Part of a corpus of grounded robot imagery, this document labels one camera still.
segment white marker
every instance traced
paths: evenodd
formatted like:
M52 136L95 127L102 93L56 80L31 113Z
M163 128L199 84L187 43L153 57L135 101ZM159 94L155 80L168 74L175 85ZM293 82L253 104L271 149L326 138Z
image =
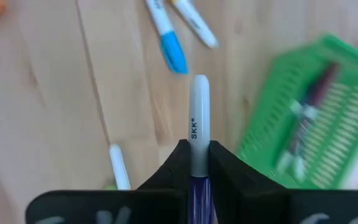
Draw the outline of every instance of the white marker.
M215 48L219 45L218 40L189 0L172 0L172 3L208 47Z
M208 176L209 83L205 75L195 75L190 86L189 137L191 175Z
M124 158L122 157L121 148L117 144L110 146L110 160L118 190L130 190L131 185L129 184Z

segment green crate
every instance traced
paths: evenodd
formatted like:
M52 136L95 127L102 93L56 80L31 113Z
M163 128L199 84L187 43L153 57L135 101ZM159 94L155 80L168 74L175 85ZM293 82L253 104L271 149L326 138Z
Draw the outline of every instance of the green crate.
M296 180L293 169L279 174L277 160L288 147L297 122L290 106L301 100L311 81L332 62L339 64L339 74L305 136L306 178ZM339 189L357 155L358 51L325 35L277 57L237 156L288 188Z

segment wooden surface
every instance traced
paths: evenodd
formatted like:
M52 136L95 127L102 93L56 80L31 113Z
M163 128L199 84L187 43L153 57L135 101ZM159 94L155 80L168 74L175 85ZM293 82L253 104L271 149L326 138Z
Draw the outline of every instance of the wooden surface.
M0 18L0 223L54 189L100 189L108 146L132 187L186 138L189 84L211 85L211 136L234 151L272 57L322 32L358 47L357 0L194 0L205 47L166 5L188 61L172 74L143 0L6 0Z

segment marker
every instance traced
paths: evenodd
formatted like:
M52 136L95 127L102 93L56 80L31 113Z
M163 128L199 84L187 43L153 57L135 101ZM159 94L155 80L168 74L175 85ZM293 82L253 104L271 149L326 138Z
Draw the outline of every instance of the marker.
M187 74L185 55L180 47L171 21L165 12L162 0L146 0L150 14L161 37L161 51L170 70L175 73Z
M338 64L330 63L324 73L312 82L306 90L300 102L301 111L297 119L297 126L293 133L289 147L282 153L278 160L277 171L284 173L295 159L294 173L296 179L303 181L305 178L305 137L310 124L316 119L318 106L326 96L329 86L335 79Z
M190 87L189 136L191 146L191 187L189 223L211 224L214 205L208 178L209 83L205 75L195 75Z
M116 184L118 190L130 190L128 173L125 167L124 158L122 157L121 148L117 144L110 146L110 160L112 165L112 171L116 178Z
M189 0L172 0L172 3L208 47L215 48L219 45L218 40L216 40L192 2Z

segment pen in basket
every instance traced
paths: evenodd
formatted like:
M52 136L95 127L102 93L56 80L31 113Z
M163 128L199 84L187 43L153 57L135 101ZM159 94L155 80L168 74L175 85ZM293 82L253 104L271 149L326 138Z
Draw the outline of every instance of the pen in basket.
M280 156L277 163L277 171L284 173L290 164L295 160L295 177L302 181L305 178L305 136L310 123L317 116L317 108L324 99L330 84L335 79L338 71L338 64L331 63L327 69L307 88L303 99L299 102L301 110L297 121L295 132L290 145Z

